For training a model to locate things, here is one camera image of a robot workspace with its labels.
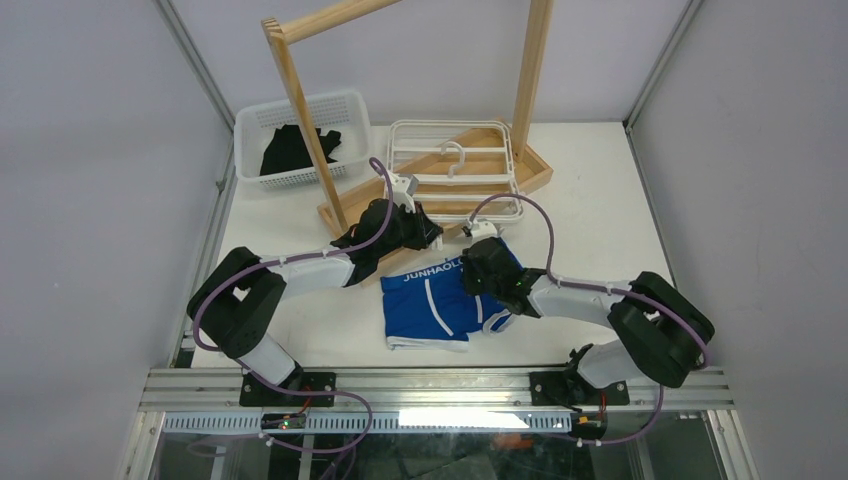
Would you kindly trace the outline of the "blue boxer underwear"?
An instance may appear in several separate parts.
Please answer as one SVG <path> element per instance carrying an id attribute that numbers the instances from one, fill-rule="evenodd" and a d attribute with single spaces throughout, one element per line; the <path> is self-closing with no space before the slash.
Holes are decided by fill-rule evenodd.
<path id="1" fill-rule="evenodd" d="M 475 333 L 496 335 L 515 315 L 489 294 L 470 295 L 458 256 L 380 279 L 389 349 L 465 352 Z"/>

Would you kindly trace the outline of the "white plastic clip hanger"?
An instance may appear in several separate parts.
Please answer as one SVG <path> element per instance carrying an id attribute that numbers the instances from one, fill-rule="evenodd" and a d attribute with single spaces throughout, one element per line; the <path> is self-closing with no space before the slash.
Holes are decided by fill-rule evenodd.
<path id="1" fill-rule="evenodd" d="M 394 173 L 418 178 L 414 200 L 438 224 L 462 224 L 500 193 L 507 196 L 484 205 L 480 215 L 496 224 L 523 216 L 510 130 L 499 119 L 398 120 L 388 130 L 386 161 Z"/>

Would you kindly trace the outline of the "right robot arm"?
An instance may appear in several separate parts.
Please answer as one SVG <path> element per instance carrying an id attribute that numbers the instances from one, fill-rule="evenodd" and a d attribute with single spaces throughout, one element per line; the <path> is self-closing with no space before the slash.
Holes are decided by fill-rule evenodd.
<path id="1" fill-rule="evenodd" d="M 594 284 L 556 278 L 523 266 L 500 238 L 463 250 L 462 282 L 472 295 L 487 294 L 510 313 L 531 318 L 570 318 L 616 335 L 569 354 L 558 379 L 541 392 L 550 403 L 575 409 L 598 402 L 611 386 L 644 377 L 664 388 L 680 387 L 709 362 L 713 323 L 662 276 L 643 271 L 636 279 Z"/>

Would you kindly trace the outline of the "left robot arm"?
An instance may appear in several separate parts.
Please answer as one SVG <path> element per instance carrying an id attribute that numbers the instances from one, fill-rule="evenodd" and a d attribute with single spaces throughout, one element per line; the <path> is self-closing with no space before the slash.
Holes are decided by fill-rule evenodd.
<path id="1" fill-rule="evenodd" d="M 190 298 L 186 313 L 206 350 L 218 350 L 262 383 L 277 406 L 294 403 L 302 367 L 268 332 L 286 299 L 357 285 L 380 261 L 399 250 L 424 250 L 444 230 L 420 203 L 370 202 L 357 223 L 328 246 L 312 252 L 261 257 L 246 247 L 231 250 Z"/>

